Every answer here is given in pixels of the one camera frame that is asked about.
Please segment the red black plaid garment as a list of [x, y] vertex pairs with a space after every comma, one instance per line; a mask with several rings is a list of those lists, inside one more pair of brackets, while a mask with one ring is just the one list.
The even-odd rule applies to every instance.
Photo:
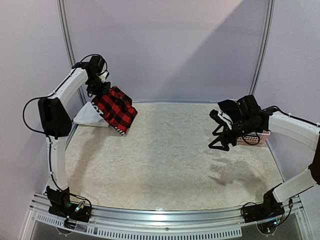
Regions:
[[117, 86], [111, 87], [105, 95], [95, 96], [91, 104], [98, 114], [123, 136], [138, 114], [132, 105], [132, 99]]

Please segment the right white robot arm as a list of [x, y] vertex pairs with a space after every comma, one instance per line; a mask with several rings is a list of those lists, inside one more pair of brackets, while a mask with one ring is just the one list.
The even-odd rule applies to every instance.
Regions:
[[215, 139], [210, 149], [228, 152], [239, 138], [253, 133], [269, 132], [282, 136], [310, 151], [312, 159], [305, 170], [287, 179], [270, 191], [269, 199], [259, 206], [262, 218], [269, 218], [278, 210], [278, 203], [288, 200], [320, 184], [320, 125], [286, 113], [278, 106], [261, 108], [254, 95], [218, 103], [209, 116], [217, 123], [212, 132]]

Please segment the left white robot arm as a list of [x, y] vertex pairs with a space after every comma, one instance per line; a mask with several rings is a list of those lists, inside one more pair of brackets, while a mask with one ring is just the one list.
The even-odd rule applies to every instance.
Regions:
[[82, 85], [87, 85], [89, 97], [105, 95], [111, 84], [108, 64], [100, 54], [90, 54], [70, 70], [65, 79], [47, 96], [38, 100], [38, 110], [48, 148], [48, 186], [53, 190], [68, 188], [65, 150], [73, 122], [65, 109], [71, 97]]

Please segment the white green raglan t-shirt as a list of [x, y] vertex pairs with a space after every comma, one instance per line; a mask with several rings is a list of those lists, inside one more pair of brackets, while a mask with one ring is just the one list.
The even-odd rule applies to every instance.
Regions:
[[103, 112], [92, 102], [87, 102], [73, 118], [73, 123], [89, 127], [109, 127], [109, 123], [103, 118]]

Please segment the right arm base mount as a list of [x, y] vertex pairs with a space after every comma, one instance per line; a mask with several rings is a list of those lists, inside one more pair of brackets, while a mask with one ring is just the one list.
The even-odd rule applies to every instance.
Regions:
[[263, 195], [262, 203], [248, 202], [240, 209], [245, 223], [257, 222], [283, 215], [285, 209], [281, 202], [277, 202], [273, 193], [268, 191]]

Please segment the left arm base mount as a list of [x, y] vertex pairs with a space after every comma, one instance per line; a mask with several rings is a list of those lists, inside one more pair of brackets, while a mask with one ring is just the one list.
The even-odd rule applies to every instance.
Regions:
[[64, 190], [54, 190], [46, 187], [46, 196], [50, 202], [49, 213], [67, 220], [88, 223], [92, 213], [92, 203], [87, 198]]

